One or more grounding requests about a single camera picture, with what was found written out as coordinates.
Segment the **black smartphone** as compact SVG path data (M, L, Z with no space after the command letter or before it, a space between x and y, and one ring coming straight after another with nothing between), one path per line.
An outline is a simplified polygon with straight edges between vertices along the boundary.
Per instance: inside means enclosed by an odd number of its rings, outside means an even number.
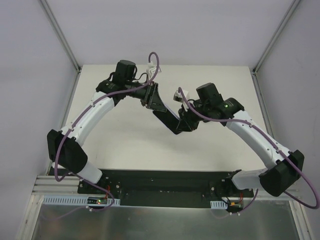
M166 111L153 110L152 113L175 135L182 132L178 129L180 118L169 108Z

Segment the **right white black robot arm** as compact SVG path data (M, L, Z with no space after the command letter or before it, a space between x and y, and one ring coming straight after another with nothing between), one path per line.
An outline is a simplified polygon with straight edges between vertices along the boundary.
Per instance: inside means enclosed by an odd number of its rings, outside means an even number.
M191 101L181 88L174 93L173 99L182 103L177 130L192 132L200 122L221 123L238 135L264 164L264 168L258 170L234 171L229 180L231 184L238 190L263 189L274 197L286 193L301 177L305 160L303 153L278 143L256 125L235 98L223 99L213 83L206 83L196 91L199 98Z

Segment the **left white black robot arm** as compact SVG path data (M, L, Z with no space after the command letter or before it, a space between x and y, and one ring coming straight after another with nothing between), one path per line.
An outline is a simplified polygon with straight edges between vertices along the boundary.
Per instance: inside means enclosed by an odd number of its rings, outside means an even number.
M115 71L98 84L82 112L61 130L49 131L48 155L56 167L62 166L84 180L93 184L98 183L103 173L89 162L82 146L104 115L127 96L139 99L141 104L150 110L167 111L159 97L158 84L154 81L160 72L160 64L151 60L148 62L144 83L136 79L137 70L134 62L120 60Z

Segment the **reflective metal sheet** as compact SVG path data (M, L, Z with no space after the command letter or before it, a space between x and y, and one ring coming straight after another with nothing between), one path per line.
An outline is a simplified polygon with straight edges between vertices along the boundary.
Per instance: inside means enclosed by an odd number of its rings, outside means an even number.
M287 201L256 200L240 214L223 210L112 207L90 212L42 205L35 240L297 240Z

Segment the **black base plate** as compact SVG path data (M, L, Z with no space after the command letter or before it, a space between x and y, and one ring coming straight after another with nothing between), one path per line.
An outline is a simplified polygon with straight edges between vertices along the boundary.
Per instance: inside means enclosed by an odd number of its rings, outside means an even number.
M255 199L252 189L238 190L231 172L102 170L92 186L82 180L78 194L120 199L120 206L160 208L211 208L210 201L224 201L231 213L244 209L244 199Z

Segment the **aluminium rail profile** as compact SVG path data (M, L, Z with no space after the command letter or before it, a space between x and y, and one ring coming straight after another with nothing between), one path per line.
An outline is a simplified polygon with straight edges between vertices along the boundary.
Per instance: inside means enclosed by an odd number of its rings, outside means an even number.
M54 176L39 175L36 177L33 195L74 195L78 188L83 187L83 182L76 176L67 176L62 181L56 181Z

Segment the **left aluminium frame post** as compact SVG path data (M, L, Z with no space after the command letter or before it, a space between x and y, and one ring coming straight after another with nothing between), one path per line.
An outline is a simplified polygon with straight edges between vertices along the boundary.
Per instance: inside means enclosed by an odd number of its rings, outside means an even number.
M64 52L66 53L68 59L70 60L70 62L72 63L75 71L77 73L79 73L81 71L81 66L78 63L56 17L55 14L50 6L50 4L48 3L47 0L38 0L39 5L41 6L42 10L44 11L44 14L46 15L49 24L51 25L58 41L60 42L62 49L64 50Z

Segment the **aluminium frame post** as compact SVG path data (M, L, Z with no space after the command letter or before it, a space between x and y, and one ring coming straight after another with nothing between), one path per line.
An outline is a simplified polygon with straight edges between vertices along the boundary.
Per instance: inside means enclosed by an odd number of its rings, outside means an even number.
M281 36L282 32L285 30L286 26L290 22L291 18L293 17L294 13L296 12L297 8L301 4L302 0L293 0L288 9L286 10L284 16L282 17L281 21L279 22L278 26L276 27L274 33L272 34L270 40L268 41L265 49L263 50L260 58L258 59L255 66L252 68L252 72L254 75L258 73L260 68L262 67L263 63L267 59L268 55L271 53L273 47L275 46L276 42L278 41L279 37Z
M70 60L70 62L72 63L75 71L77 73L79 73L81 71L81 66L78 63L56 17L55 14L50 6L50 4L48 3L47 0L38 0L39 5L41 6L42 10L44 11L44 14L46 15L49 24L51 25L58 41L60 42L62 49L64 50L64 52L66 53L68 59Z

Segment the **right aluminium frame post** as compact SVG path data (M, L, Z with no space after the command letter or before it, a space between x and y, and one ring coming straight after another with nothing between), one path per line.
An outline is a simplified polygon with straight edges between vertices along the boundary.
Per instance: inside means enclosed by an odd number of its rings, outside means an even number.
M275 46L276 42L278 41L279 37L281 36L282 32L285 30L286 26L290 22L291 18L293 17L294 13L296 12L297 8L301 4L302 0L293 0L288 9L286 10L284 16L282 17L281 21L279 22L278 26L276 27L274 33L272 34L270 40L268 41L265 49L263 50L260 58L258 59L255 66L252 68L252 72L254 75L258 73L260 68L262 67L263 63L267 59L268 55L271 53L273 47Z

